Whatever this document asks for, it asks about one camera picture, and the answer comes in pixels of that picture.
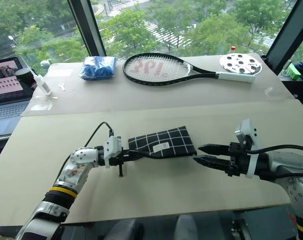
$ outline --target tennis racket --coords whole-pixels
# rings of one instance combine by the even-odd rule
[[[164,86],[198,78],[246,83],[253,83],[255,80],[255,75],[207,71],[163,53],[141,53],[131,56],[122,66],[122,70],[129,80],[148,86]]]

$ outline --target white label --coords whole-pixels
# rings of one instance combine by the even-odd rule
[[[157,144],[155,146],[152,146],[152,150],[154,153],[157,153],[161,150],[164,150],[164,149],[169,149],[170,148],[170,144],[168,142],[163,142],[161,144]]]

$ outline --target black cup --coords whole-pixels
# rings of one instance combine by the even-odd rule
[[[15,75],[18,81],[22,81],[30,88],[33,84],[36,83],[34,76],[29,68],[19,69],[16,71]]]

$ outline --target white table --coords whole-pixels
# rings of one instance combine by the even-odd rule
[[[50,97],[44,97],[39,89],[33,94],[23,116],[111,112],[177,108],[200,105],[243,103],[293,99],[279,78],[266,66],[253,84],[198,78],[168,86],[145,86],[128,80],[123,73],[124,61],[117,63],[112,79],[85,81],[79,79],[82,63],[55,63],[45,77],[52,89]],[[225,70],[220,66],[221,55],[183,57],[191,64],[209,71]],[[64,83],[65,91],[59,88]]]
[[[122,136],[125,148],[130,137],[180,126],[187,127],[197,148],[237,141],[234,129],[246,118],[255,124],[263,147],[303,146],[303,106],[295,99],[23,117],[0,155],[0,226],[25,223],[52,186],[66,156],[82,147],[102,121]],[[107,129],[100,130],[90,145],[103,144],[107,136]],[[118,167],[92,169],[66,222],[289,203],[276,184],[243,175],[231,178],[197,164],[192,157],[142,158],[126,163],[124,173],[125,177],[118,178]]]

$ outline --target grid pattern fabric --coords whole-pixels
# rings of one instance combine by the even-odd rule
[[[160,144],[169,145],[169,148],[154,152],[153,147]],[[138,150],[164,159],[197,154],[185,126],[130,138],[128,146],[130,150]]]

